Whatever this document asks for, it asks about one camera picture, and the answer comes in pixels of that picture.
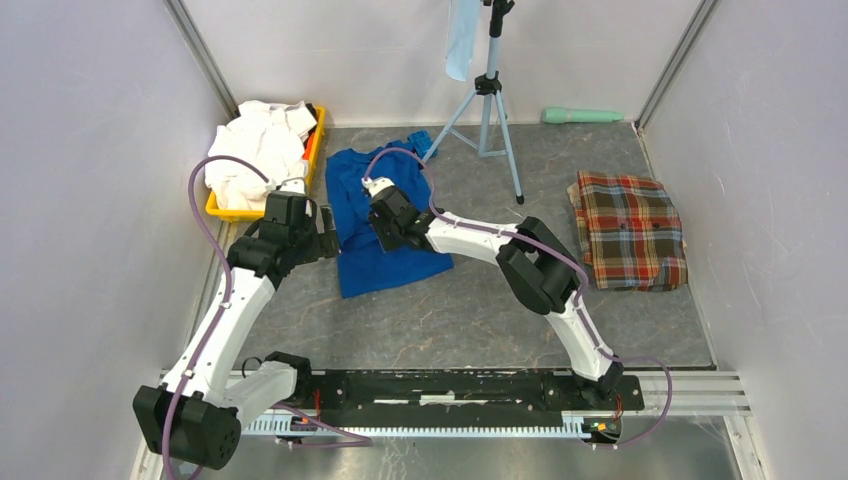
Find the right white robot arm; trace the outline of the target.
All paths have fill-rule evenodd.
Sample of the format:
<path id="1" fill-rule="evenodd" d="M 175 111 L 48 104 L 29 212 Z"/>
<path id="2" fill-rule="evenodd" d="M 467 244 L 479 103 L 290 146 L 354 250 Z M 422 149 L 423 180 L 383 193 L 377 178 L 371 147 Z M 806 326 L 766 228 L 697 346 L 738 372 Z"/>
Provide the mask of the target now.
<path id="1" fill-rule="evenodd" d="M 391 180 L 366 179 L 369 221 L 382 248 L 460 255 L 497 266 L 513 295 L 543 316 L 570 359 L 580 400 L 602 408 L 618 393 L 615 361 L 581 298 L 584 275 L 564 245 L 535 217 L 519 224 L 475 221 L 428 206 L 418 209 Z"/>

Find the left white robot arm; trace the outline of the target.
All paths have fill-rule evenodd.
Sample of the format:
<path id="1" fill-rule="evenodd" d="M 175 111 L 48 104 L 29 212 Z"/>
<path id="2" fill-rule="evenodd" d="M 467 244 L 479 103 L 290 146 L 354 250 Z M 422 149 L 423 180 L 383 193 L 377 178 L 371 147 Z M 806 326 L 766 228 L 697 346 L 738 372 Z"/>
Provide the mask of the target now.
<path id="1" fill-rule="evenodd" d="M 230 383 L 230 372 L 258 315 L 295 267 L 340 252 L 333 213 L 300 193 L 273 192 L 264 216 L 229 247 L 210 308 L 182 357 L 132 407 L 148 449 L 212 470 L 232 458 L 245 427 L 284 401 L 314 395 L 310 361 L 274 351 Z"/>

